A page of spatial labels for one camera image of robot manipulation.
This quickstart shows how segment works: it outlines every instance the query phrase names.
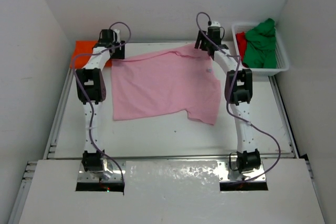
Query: pink fabric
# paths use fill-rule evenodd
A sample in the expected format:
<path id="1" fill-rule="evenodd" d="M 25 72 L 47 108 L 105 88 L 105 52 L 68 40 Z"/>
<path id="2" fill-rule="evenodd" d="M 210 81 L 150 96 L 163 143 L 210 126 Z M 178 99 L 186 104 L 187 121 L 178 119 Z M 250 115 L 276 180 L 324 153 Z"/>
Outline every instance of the pink fabric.
<path id="1" fill-rule="evenodd" d="M 212 59 L 192 44 L 112 64 L 113 119 L 129 120 L 186 110 L 215 124 L 221 85 Z"/>

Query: orange cloth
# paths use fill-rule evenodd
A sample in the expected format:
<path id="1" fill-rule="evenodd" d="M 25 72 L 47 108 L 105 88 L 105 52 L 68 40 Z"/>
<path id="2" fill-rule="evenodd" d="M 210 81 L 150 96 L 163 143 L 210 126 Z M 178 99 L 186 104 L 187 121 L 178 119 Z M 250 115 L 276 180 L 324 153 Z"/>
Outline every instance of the orange cloth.
<path id="1" fill-rule="evenodd" d="M 97 43 L 96 41 L 76 41 L 76 47 L 71 57 L 70 67 L 72 64 L 72 60 L 76 55 L 91 54 L 92 48 L 94 47 L 96 43 Z M 82 57 L 77 58 L 75 62 L 75 68 L 77 69 L 77 68 L 84 67 L 85 64 L 88 63 L 90 57 L 91 57 L 90 55 L 87 55 L 87 56 L 82 56 Z M 112 66 L 112 60 L 109 60 L 108 62 L 106 62 L 105 67 L 111 67 L 111 66 Z"/>

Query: laundry basket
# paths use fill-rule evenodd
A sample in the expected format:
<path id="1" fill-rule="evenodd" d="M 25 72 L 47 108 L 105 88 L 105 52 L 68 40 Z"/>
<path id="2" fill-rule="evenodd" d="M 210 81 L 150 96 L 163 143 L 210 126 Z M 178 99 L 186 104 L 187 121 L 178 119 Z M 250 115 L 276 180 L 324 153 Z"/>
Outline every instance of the laundry basket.
<path id="1" fill-rule="evenodd" d="M 239 54 L 238 50 L 238 43 L 236 39 L 236 34 L 247 32 L 254 27 L 259 25 L 259 23 L 254 22 L 238 22 L 232 24 L 232 33 L 233 33 L 233 40 L 236 47 L 236 53 Z M 282 44 L 282 40 L 278 33 L 276 32 L 276 48 L 275 48 L 275 55 L 277 58 L 277 68 L 251 68 L 253 74 L 259 76 L 273 76 L 279 72 L 287 71 L 289 69 L 289 61 L 286 54 L 286 50 Z"/>

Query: pink shirt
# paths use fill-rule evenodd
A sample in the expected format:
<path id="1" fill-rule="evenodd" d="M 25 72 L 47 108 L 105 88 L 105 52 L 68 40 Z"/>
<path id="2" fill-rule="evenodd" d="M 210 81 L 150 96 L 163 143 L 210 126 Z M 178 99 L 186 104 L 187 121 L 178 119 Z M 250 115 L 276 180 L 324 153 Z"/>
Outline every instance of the pink shirt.
<path id="1" fill-rule="evenodd" d="M 207 52 L 193 44 L 113 61 L 111 69 L 114 120 L 186 110 L 190 119 L 216 123 L 220 81 Z"/>

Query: green cloth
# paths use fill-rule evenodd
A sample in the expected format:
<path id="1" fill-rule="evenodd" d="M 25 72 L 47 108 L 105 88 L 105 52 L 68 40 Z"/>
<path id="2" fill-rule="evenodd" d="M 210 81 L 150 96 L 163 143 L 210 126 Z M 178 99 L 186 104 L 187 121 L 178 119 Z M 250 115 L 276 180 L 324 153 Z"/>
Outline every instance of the green cloth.
<path id="1" fill-rule="evenodd" d="M 243 63 L 249 68 L 277 68 L 274 20 L 269 18 L 245 34 L 247 48 Z"/>

